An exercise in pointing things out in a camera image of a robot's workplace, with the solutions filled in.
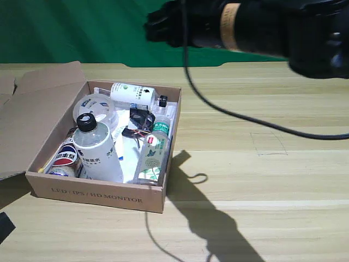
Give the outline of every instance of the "green bottle label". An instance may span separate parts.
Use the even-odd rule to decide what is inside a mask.
[[[169,125],[167,125],[166,123],[158,122],[158,123],[155,123],[155,124],[154,124],[153,131],[162,131],[162,132],[164,132],[166,135],[169,135],[170,127],[169,127]]]
[[[139,179],[159,181],[161,167],[167,156],[169,139],[165,134],[150,134],[146,136],[142,149],[141,172]]]

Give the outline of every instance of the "cardboard box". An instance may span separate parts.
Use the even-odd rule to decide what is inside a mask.
[[[74,126],[72,115],[76,102],[93,93],[97,86],[110,89],[112,82],[86,81],[79,62],[28,72],[20,79],[13,96],[13,79],[0,81],[1,101],[6,101],[0,109],[0,175],[26,172],[40,198],[162,213],[180,112],[181,90],[177,87],[145,85],[168,96],[169,101],[178,102],[161,187],[37,173]]]

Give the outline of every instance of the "black bottle cap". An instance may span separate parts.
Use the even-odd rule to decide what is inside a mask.
[[[85,113],[78,116],[76,123],[79,130],[84,133],[92,131],[97,126],[96,119],[91,113]]]
[[[167,96],[160,96],[159,106],[165,108],[167,105]]]

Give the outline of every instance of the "green screen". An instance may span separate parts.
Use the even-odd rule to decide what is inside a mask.
[[[123,63],[180,67],[182,49],[145,40],[146,16],[163,0],[0,0],[0,63]],[[190,66],[275,58],[190,49]]]

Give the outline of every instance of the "light wood surface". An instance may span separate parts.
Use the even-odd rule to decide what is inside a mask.
[[[45,66],[2,64],[0,75]],[[192,93],[182,68],[83,69],[88,79],[183,88],[164,213],[38,199],[23,176],[5,180],[0,203],[16,229],[0,261],[349,261],[349,141],[302,139],[218,113]],[[282,62],[191,72],[227,109],[307,132],[349,132],[349,81],[306,79]]]

